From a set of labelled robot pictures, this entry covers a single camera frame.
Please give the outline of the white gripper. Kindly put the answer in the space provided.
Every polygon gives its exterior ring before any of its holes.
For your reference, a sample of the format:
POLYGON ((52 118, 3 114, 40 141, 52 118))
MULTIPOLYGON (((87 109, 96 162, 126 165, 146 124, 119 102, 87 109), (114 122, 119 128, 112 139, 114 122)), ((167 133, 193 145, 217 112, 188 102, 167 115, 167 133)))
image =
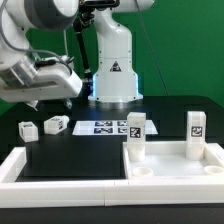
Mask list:
POLYGON ((29 61, 20 61, 9 68, 0 66, 0 98, 26 102, 35 111, 39 111, 38 100, 64 98, 64 106, 71 110, 70 98, 77 97, 81 89, 82 81, 76 73, 57 61, 42 62, 39 68, 29 61))

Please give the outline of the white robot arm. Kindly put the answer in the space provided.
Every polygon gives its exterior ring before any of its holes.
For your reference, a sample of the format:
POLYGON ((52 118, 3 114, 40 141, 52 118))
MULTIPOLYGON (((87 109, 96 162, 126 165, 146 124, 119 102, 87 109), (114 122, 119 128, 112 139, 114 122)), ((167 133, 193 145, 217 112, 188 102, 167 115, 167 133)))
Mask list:
POLYGON ((112 18, 114 13, 140 12, 155 0, 0 0, 0 99, 29 102, 79 95, 83 81, 67 56, 30 46, 31 28, 80 33, 94 25, 99 66, 86 73, 91 104, 122 108, 143 96, 132 68, 131 32, 112 18))

